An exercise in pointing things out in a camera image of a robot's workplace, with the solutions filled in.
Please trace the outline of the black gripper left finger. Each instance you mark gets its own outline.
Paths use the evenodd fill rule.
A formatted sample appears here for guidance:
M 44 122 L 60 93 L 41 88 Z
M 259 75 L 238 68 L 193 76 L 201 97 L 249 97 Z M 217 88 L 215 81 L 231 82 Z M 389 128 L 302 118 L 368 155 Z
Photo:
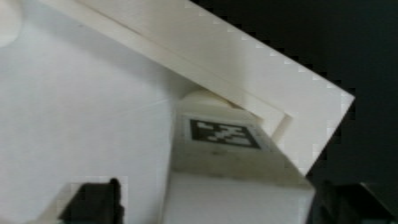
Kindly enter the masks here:
M 58 215 L 62 224 L 122 224 L 121 183 L 85 183 Z

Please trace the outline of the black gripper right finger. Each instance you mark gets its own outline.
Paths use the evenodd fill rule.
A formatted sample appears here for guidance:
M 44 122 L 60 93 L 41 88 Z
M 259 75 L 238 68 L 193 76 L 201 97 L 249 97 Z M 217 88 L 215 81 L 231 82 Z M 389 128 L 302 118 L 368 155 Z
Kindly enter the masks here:
M 309 224 L 398 224 L 398 207 L 382 201 L 369 184 L 321 183 Z

